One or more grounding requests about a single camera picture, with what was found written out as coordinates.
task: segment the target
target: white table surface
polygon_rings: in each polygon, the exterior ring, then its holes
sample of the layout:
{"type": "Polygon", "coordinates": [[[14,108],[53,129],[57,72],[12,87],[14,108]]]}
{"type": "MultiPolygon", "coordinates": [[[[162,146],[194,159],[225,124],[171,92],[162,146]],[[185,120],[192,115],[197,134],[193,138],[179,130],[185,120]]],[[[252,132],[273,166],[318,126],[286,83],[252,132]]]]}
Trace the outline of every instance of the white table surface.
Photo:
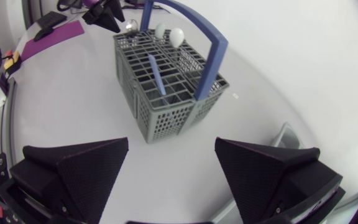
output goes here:
{"type": "MultiPolygon", "coordinates": [[[[124,10],[127,20],[139,24],[141,14],[124,10]]],[[[20,161],[26,145],[53,147],[127,136],[129,152],[101,223],[209,219],[232,197],[214,151],[217,136],[270,144],[288,121],[306,147],[314,146],[313,135],[293,108],[230,46],[220,69],[230,87],[209,115],[182,135],[146,144],[116,78],[114,33],[76,19],[83,35],[34,55],[14,74],[13,141],[20,161]]],[[[209,40],[194,25],[154,11],[150,27],[162,21],[167,29],[183,29],[187,41],[207,56],[209,40]]],[[[24,34],[20,51],[38,30],[34,24],[24,34]]]]}

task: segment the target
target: blue plastic stick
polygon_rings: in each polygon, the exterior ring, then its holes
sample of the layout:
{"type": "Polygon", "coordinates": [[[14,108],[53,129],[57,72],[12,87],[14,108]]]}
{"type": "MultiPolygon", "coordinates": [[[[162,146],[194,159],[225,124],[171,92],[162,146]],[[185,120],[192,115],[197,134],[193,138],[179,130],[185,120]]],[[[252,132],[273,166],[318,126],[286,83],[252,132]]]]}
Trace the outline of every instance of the blue plastic stick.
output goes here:
{"type": "Polygon", "coordinates": [[[182,3],[171,0],[145,0],[145,6],[142,15],[142,22],[140,23],[140,30],[146,31],[149,28],[150,15],[152,13],[153,3],[160,2],[166,4],[192,21],[212,42],[211,50],[201,75],[200,83],[195,93],[196,100],[205,99],[215,81],[218,74],[219,67],[221,66],[224,53],[227,49],[228,42],[226,38],[213,26],[208,20],[196,11],[185,6],[182,3]]]}
{"type": "Polygon", "coordinates": [[[155,61],[155,57],[153,55],[149,55],[149,61],[152,66],[152,70],[154,73],[155,82],[157,82],[157,87],[161,92],[161,95],[165,96],[167,92],[165,92],[164,84],[162,83],[160,71],[158,70],[157,62],[155,61]]]}

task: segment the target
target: cable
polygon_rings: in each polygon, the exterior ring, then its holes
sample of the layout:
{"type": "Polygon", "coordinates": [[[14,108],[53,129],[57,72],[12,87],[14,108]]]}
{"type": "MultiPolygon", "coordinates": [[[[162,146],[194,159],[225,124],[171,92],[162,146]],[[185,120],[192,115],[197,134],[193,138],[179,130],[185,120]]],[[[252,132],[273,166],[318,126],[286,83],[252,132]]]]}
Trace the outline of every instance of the cable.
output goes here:
{"type": "MultiPolygon", "coordinates": [[[[144,6],[122,6],[121,7],[121,9],[143,9],[143,8],[144,8],[144,6]]],[[[161,10],[167,11],[169,14],[171,14],[170,11],[164,9],[161,6],[153,6],[153,9],[161,9],[161,10]]]]}
{"type": "Polygon", "coordinates": [[[59,10],[59,12],[64,12],[64,11],[69,10],[71,7],[74,6],[75,3],[78,2],[78,0],[74,0],[74,1],[73,1],[70,5],[68,5],[66,8],[62,8],[62,7],[60,7],[61,1],[62,1],[62,0],[58,0],[58,1],[57,1],[57,5],[56,5],[56,8],[57,8],[57,10],[59,10]]]}
{"type": "Polygon", "coordinates": [[[40,12],[41,12],[41,17],[44,16],[44,13],[42,12],[42,0],[39,0],[40,3],[40,12]]]}

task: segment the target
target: white wall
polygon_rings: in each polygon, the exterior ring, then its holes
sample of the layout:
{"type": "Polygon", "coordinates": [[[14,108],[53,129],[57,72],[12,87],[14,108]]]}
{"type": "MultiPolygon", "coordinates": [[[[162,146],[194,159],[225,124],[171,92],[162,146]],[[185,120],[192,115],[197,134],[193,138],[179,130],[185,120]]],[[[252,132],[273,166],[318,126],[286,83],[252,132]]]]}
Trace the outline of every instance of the white wall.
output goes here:
{"type": "Polygon", "coordinates": [[[358,192],[358,1],[178,1],[287,97],[344,176],[345,198],[358,192]]]}
{"type": "Polygon", "coordinates": [[[11,27],[12,38],[15,46],[25,32],[22,0],[0,0],[6,2],[8,23],[11,27]]]}
{"type": "Polygon", "coordinates": [[[7,2],[9,1],[0,0],[0,49],[2,54],[16,47],[8,21],[7,2]]]}

